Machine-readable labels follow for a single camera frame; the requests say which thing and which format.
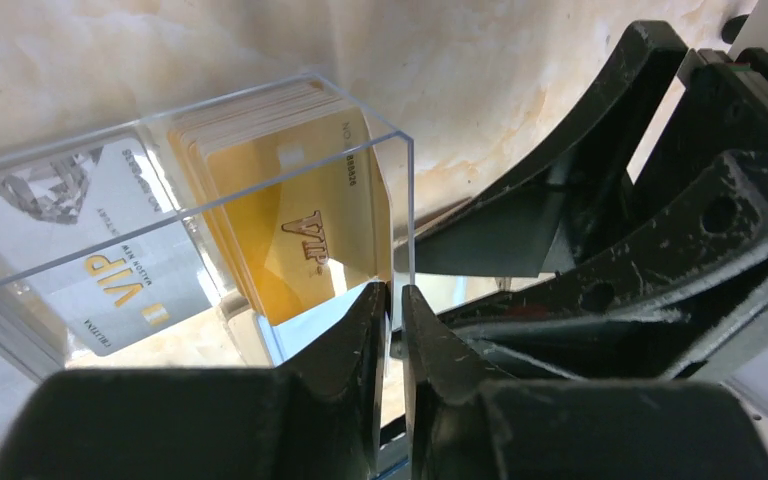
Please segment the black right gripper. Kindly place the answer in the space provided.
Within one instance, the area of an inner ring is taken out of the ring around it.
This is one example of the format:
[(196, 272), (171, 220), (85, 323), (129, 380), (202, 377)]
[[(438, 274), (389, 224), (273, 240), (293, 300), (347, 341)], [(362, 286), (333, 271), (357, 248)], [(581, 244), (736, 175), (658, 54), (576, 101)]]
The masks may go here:
[(768, 152), (768, 52), (752, 47), (692, 76), (635, 193), (678, 193), (729, 150)]

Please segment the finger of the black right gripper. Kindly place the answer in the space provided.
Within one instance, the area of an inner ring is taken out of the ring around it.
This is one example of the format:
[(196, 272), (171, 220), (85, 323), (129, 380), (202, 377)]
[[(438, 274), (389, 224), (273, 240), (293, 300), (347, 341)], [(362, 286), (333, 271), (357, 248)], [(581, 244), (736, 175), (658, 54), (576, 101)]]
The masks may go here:
[(668, 22), (631, 22), (582, 97), (537, 147), (417, 233), (415, 271), (535, 277), (561, 225), (582, 256), (687, 51)]
[(720, 154), (576, 268), (441, 321), (517, 376), (725, 379), (768, 347), (768, 152)]

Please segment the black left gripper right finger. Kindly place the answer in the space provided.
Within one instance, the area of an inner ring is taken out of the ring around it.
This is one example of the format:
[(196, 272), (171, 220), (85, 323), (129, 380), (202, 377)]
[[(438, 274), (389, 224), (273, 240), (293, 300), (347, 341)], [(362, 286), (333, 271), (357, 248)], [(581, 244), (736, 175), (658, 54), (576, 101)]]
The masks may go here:
[(740, 402), (693, 381), (524, 380), (401, 293), (415, 479), (768, 479)]

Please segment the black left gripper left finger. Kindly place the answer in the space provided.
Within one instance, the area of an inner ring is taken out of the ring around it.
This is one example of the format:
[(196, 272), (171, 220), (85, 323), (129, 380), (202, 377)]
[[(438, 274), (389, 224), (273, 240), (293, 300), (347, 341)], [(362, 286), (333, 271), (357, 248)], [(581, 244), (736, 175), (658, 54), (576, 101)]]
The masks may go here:
[(366, 479), (388, 288), (275, 368), (74, 369), (34, 392), (0, 479)]

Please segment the clear acrylic card box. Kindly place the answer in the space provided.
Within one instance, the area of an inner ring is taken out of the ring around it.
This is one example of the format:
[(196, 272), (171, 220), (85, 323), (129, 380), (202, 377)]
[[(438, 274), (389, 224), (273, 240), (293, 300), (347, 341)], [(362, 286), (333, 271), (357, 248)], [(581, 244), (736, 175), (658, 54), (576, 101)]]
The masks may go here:
[(0, 155), (0, 373), (211, 315), (278, 365), (413, 277), (412, 139), (315, 75)]

